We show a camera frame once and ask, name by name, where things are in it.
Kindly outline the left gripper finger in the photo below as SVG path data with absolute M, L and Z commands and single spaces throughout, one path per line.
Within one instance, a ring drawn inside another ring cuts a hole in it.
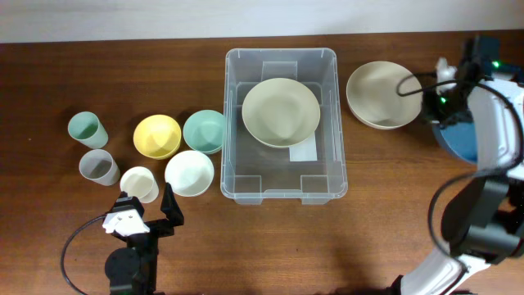
M 119 197 L 115 201 L 115 211 L 135 210 L 140 217 L 144 215 L 144 207 L 137 197 Z
M 184 225 L 184 216 L 175 200 L 174 190 L 170 183 L 165 184 L 160 210 L 165 214 L 167 221 L 173 227 Z

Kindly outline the blue plate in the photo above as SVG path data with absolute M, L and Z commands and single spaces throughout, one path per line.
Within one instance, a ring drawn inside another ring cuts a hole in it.
M 436 141 L 451 156 L 469 164 L 477 163 L 477 138 L 473 123 L 459 122 L 445 129 L 432 125 L 431 128 Z

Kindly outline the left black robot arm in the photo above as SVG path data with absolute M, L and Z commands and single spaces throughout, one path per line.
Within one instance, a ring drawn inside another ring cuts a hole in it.
M 111 294 L 153 294 L 156 291 L 158 240 L 174 235 L 184 216 L 170 184 L 165 186 L 160 210 L 164 219 L 145 221 L 137 197 L 122 192 L 104 218 L 102 227 L 126 243 L 106 259 L 105 274 Z

